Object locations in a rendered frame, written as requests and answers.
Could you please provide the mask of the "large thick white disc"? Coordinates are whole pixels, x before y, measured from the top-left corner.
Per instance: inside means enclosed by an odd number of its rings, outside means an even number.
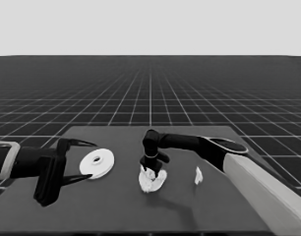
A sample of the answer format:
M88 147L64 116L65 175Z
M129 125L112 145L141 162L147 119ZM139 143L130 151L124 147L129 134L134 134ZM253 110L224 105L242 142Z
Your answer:
M98 179L107 174L115 163L110 149L98 148L88 153L80 162L79 169L83 175L90 174L90 179Z

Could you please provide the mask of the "white round pinned carrier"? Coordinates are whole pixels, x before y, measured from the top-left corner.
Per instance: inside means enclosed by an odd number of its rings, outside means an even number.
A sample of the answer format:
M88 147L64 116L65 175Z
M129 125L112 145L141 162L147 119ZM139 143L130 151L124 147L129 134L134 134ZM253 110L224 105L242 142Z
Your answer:
M157 179L157 176L155 176L155 180L152 181L151 179L148 178L147 173L143 174L143 173L140 172L140 174L139 174L139 184L142 183L142 182L152 182L152 191L151 191L151 193L152 193L152 192L158 191L162 187L162 185L164 184L165 181L159 181Z

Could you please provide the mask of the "small white T-shaped piece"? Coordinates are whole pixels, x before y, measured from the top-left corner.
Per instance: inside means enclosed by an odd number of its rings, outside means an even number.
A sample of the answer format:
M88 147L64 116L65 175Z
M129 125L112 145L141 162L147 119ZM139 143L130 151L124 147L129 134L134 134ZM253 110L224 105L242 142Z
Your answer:
M197 166L196 167L196 175L195 175L195 184L199 185L200 183L203 182L203 179L204 179L203 173L202 173L200 167Z

